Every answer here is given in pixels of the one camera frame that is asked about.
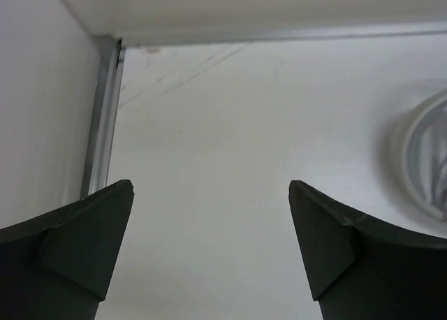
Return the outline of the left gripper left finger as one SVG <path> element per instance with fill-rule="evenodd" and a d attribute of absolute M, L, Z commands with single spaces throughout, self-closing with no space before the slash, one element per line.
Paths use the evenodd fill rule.
<path fill-rule="evenodd" d="M 134 191 L 120 180 L 1 229 L 2 319 L 94 319 L 107 296 Z"/>

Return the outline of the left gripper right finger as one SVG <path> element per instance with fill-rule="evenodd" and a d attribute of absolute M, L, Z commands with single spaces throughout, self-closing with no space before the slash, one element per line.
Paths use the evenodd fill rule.
<path fill-rule="evenodd" d="M 335 201 L 301 181 L 289 203 L 324 319 L 445 319 L 446 240 Z"/>

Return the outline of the grey white headphones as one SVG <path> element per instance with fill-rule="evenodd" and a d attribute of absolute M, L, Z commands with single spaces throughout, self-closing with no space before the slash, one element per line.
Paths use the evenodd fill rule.
<path fill-rule="evenodd" d="M 446 221 L 446 83 L 401 89 L 379 103 L 381 190 L 394 209 Z"/>

